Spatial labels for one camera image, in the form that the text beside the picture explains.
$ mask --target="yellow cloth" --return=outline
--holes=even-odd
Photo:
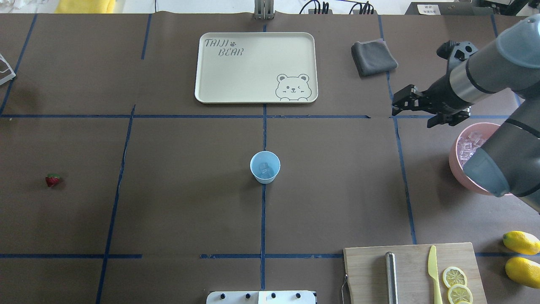
[[[112,13],[116,0],[60,0],[57,14],[104,14]]]

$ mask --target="brown table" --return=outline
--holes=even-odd
[[[344,247],[472,242],[489,303],[537,302],[506,277],[501,240],[540,236],[539,214],[466,190],[448,167],[460,131],[504,121],[514,94],[456,127],[390,117],[389,91],[442,76],[442,42],[480,48],[519,20],[3,15],[0,52],[17,77],[0,87],[0,301],[204,303],[213,290],[308,289],[337,303]],[[195,100],[199,37],[264,30],[315,37],[319,98]],[[381,35],[400,66],[359,78],[350,46]],[[261,186],[248,163],[265,148],[282,168]],[[49,189],[52,172],[63,182]]]

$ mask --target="yellow lemon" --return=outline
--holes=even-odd
[[[540,240],[530,233],[510,231],[503,235],[504,245],[521,254],[534,255],[540,252]]]
[[[465,285],[454,284],[448,290],[448,301],[451,304],[458,304],[459,302],[465,301],[472,303],[473,294]]]
[[[540,264],[537,262],[515,256],[508,260],[504,270],[512,281],[532,288],[540,288]]]
[[[442,281],[448,288],[456,284],[467,286],[467,276],[465,276],[463,270],[454,266],[448,267],[443,271]]]

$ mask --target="wooden cutting board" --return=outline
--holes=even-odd
[[[349,276],[352,304],[388,303],[386,262],[384,254],[396,257],[397,298],[399,304],[433,303],[433,280],[428,275],[428,255],[432,244],[345,248],[345,272]],[[437,247],[437,267],[444,304],[449,304],[448,288],[442,272],[450,266],[459,267],[467,276],[467,287],[474,304],[487,304],[484,287],[472,243],[433,244]]]

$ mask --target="gray cloth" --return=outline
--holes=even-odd
[[[350,48],[360,76],[369,76],[397,68],[397,61],[390,54],[382,39],[355,42]]]

